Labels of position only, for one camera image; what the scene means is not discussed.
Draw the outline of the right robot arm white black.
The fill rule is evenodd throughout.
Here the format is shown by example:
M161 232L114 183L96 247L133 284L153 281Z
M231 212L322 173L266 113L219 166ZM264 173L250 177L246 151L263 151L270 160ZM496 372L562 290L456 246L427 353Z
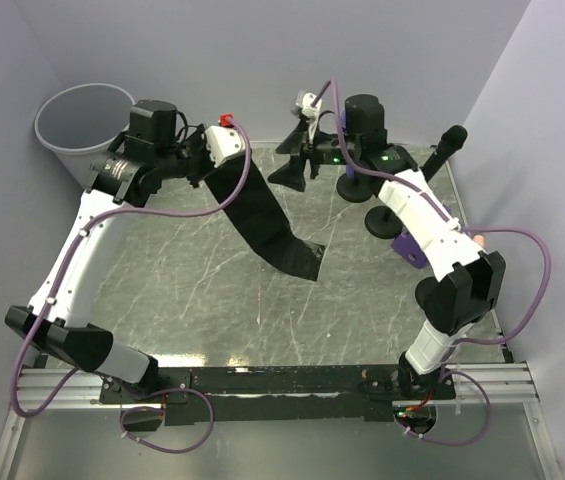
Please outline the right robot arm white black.
M339 196L350 203L372 197L380 202L365 216L368 232L381 239L406 234L432 269L415 291L425 321L397 367L401 394L420 398L434 388L456 341L495 307L506 268L501 254L486 252L462 231L428 184L462 149L468 132L451 126L418 165L404 147L389 142L384 107L374 95L347 98L343 113L334 116L341 128L334 134L320 128L326 113L320 94L299 92L291 112L298 123L276 148L289 160L269 182L302 192L321 166L345 166L336 184Z

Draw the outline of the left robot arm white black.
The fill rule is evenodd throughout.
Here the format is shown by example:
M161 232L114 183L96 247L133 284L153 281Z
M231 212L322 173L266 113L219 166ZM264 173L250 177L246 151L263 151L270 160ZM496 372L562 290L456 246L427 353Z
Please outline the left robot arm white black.
M185 116L168 102L142 100L129 124L92 161L76 219L47 279L25 306L12 306L6 325L22 353L31 347L77 370L120 380L134 400L158 393L158 361L91 323L97 290L127 225L148 214L146 203L166 180L196 185L244 141L231 123L177 124Z

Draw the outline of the black trash bag roll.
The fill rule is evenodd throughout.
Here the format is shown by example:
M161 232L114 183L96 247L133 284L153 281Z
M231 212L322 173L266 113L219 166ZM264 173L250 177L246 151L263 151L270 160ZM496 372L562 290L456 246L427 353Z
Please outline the black trash bag roll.
M224 213L251 250L270 266L304 280L318 279L325 247L294 235L285 211L254 163Z

